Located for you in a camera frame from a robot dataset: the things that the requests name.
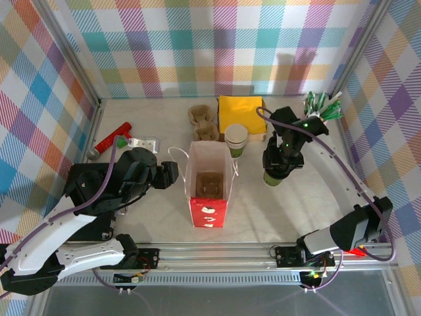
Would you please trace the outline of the green paper cup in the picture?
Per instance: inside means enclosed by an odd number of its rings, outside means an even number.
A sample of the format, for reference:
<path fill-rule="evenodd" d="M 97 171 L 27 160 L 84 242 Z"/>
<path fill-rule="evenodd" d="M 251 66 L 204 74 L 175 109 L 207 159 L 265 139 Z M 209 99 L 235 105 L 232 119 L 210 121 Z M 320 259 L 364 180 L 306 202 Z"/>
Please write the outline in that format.
<path fill-rule="evenodd" d="M 265 168 L 263 173 L 263 180 L 267 185 L 275 187 L 278 186 L 288 176 L 289 172 L 281 167 Z"/>

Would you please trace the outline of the pulp cup carrier stack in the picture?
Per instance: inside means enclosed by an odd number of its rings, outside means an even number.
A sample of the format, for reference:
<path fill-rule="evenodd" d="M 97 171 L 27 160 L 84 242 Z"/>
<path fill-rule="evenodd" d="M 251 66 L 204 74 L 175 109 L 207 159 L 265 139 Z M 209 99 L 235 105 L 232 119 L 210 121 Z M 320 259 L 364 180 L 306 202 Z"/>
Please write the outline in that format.
<path fill-rule="evenodd" d="M 218 128 L 213 123 L 214 112 L 208 105 L 195 105 L 188 109 L 188 118 L 193 126 L 194 141 L 218 141 Z"/>

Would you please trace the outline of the stacked paper cups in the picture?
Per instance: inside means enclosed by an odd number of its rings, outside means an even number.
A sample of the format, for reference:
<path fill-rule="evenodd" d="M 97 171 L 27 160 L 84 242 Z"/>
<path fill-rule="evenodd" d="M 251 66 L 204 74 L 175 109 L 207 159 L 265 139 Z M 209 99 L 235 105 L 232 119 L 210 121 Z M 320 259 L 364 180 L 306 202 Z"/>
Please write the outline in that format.
<path fill-rule="evenodd" d="M 242 155 L 247 139 L 248 131 L 243 125 L 231 124 L 226 128 L 224 141 L 233 159 L 237 159 Z"/>

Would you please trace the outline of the yellow folded cloth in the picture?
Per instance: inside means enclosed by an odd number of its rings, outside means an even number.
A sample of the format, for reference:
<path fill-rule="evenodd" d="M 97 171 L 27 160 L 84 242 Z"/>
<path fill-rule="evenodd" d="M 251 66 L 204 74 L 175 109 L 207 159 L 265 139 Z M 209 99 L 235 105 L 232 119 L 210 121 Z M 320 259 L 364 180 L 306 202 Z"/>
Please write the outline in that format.
<path fill-rule="evenodd" d="M 226 96 L 218 99 L 218 131 L 224 132 L 232 124 L 243 125 L 248 132 L 249 142 L 263 142 L 267 136 L 267 123 L 257 114 L 258 107 L 266 108 L 261 96 Z"/>

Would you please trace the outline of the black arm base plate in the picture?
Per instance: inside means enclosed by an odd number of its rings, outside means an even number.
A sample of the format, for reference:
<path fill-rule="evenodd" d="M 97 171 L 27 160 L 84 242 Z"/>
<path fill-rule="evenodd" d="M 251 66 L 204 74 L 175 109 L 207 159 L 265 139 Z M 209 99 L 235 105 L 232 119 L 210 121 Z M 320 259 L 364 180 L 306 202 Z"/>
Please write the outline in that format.
<path fill-rule="evenodd" d="M 307 250 L 295 247 L 274 248 L 274 258 L 278 268 L 284 267 L 334 267 L 335 259 L 332 253 L 325 251 L 317 255 L 309 253 Z"/>
<path fill-rule="evenodd" d="M 138 248 L 137 251 L 126 255 L 120 263 L 116 265 L 103 265 L 100 266 L 100 269 L 157 269 L 159 263 L 159 253 L 160 249 L 158 248 Z"/>

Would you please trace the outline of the small circuit board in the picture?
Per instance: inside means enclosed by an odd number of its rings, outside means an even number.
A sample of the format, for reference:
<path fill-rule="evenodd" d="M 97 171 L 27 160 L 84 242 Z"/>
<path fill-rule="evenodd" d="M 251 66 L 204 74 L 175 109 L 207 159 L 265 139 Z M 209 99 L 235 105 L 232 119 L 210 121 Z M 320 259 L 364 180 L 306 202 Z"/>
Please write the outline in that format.
<path fill-rule="evenodd" d="M 137 273 L 134 275 L 124 275 L 119 273 L 113 274 L 114 283 L 124 283 L 124 284 L 139 284 L 144 282 L 148 272 Z"/>

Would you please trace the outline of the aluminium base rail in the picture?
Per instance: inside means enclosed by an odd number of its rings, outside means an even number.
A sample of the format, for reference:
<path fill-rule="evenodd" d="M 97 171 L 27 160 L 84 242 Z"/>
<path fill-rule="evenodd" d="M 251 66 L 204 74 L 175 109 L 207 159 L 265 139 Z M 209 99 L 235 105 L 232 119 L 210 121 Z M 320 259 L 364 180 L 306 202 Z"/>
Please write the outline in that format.
<path fill-rule="evenodd" d="M 290 243 L 275 243 L 290 247 Z M 320 267 L 277 268 L 275 247 L 271 242 L 169 242 L 139 243 L 138 248 L 159 249 L 159 263 L 152 272 L 198 273 L 198 272 L 264 272 L 264 271 L 321 271 Z M 374 255 L 386 257 L 390 252 L 388 243 L 368 243 L 364 247 Z M 397 260 L 381 262 L 369 257 L 345 253 L 341 271 L 388 270 L 398 267 Z"/>

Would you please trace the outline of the aluminium table side rail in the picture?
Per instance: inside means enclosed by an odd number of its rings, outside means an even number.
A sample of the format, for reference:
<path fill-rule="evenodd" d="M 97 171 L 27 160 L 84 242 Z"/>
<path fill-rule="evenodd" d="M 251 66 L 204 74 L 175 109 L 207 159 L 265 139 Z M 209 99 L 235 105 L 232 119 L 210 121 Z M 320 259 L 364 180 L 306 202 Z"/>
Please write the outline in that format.
<path fill-rule="evenodd" d="M 103 113 L 103 102 L 101 99 L 98 99 L 98 105 L 95 108 L 91 126 L 89 128 L 89 133 L 87 135 L 87 140 L 84 148 L 84 154 L 82 157 L 82 162 L 87 162 L 87 153 L 95 145 L 95 137 L 97 135 L 98 126 L 101 121 L 101 115 Z"/>

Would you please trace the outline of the red paper gift bag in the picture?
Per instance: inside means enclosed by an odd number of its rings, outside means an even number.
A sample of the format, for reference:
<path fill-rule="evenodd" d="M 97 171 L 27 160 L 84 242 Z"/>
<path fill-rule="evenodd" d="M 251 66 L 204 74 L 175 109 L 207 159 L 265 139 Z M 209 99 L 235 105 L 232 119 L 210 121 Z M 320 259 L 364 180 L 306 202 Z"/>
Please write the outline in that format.
<path fill-rule="evenodd" d="M 222 228 L 235 177 L 237 161 L 228 146 L 215 141 L 193 141 L 188 151 L 178 150 L 187 158 L 185 171 L 180 171 L 184 193 L 196 228 Z"/>

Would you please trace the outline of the green striped wrapped straw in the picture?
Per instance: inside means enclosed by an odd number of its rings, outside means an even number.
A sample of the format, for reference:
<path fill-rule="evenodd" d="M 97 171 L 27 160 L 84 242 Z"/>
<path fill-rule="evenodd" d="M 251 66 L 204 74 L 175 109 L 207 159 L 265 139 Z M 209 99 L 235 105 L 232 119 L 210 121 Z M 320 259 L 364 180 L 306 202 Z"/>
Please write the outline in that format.
<path fill-rule="evenodd" d="M 316 101 L 316 95 L 310 91 L 305 95 L 304 98 L 304 114 L 306 117 L 310 116 L 311 114 L 315 113 L 317 111 L 317 101 Z"/>
<path fill-rule="evenodd" d="M 323 92 L 323 93 L 318 95 L 318 98 L 314 103 L 314 111 L 315 112 L 320 112 L 322 110 L 322 108 L 324 107 L 324 104 L 325 104 L 328 97 L 329 97 L 329 95 L 326 92 Z"/>

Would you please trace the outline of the aluminium frame post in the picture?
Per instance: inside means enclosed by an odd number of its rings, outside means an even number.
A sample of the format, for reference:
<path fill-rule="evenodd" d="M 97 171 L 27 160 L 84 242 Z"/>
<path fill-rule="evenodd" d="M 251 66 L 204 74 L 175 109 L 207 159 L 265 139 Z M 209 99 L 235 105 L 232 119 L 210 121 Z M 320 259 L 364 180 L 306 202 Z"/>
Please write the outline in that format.
<path fill-rule="evenodd" d="M 79 81 L 83 91 L 86 93 L 88 99 L 96 107 L 101 106 L 101 100 L 98 97 L 93 84 L 86 74 L 81 62 L 79 61 L 75 50 L 71 46 L 65 32 L 62 30 L 58 20 L 53 11 L 47 3 L 47 0 L 32 0 L 32 4 L 44 21 L 47 29 L 51 32 L 57 47 L 61 50 L 64 58 L 73 71 L 76 79 Z"/>
<path fill-rule="evenodd" d="M 340 62 L 335 78 L 330 87 L 331 96 L 337 95 L 345 89 L 352 72 L 364 55 L 374 34 L 379 28 L 385 14 L 388 12 L 393 0 L 370 0 L 360 23 L 344 53 L 345 60 Z"/>

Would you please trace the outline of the red toy microphone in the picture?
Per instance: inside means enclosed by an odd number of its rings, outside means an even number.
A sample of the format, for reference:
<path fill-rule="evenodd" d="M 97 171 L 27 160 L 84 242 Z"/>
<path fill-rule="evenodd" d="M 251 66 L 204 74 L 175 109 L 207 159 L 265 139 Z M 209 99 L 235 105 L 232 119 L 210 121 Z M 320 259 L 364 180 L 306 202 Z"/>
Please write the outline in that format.
<path fill-rule="evenodd" d="M 131 138 L 130 130 L 132 129 L 132 125 L 129 122 L 125 122 L 120 125 L 114 132 L 109 134 L 104 140 L 100 141 L 96 146 L 91 148 L 86 157 L 91 160 L 97 160 L 108 148 L 112 147 L 114 138 L 116 136 L 125 136 L 127 139 Z"/>

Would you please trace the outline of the black hard case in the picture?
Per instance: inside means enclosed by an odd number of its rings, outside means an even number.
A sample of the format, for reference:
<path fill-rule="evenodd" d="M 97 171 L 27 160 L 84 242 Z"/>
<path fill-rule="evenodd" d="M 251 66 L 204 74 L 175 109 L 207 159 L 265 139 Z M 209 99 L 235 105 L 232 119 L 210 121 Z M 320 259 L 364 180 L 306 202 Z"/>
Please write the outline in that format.
<path fill-rule="evenodd" d="M 107 163 L 76 163 L 71 166 L 64 186 L 63 194 L 70 197 L 75 206 L 90 200 L 102 186 L 109 165 Z M 118 193 L 118 168 L 113 167 L 107 187 L 103 193 L 88 207 L 77 213 L 91 215 L 94 221 L 75 232 L 69 240 L 107 241 L 114 233 L 115 210 L 122 205 L 124 197 Z"/>

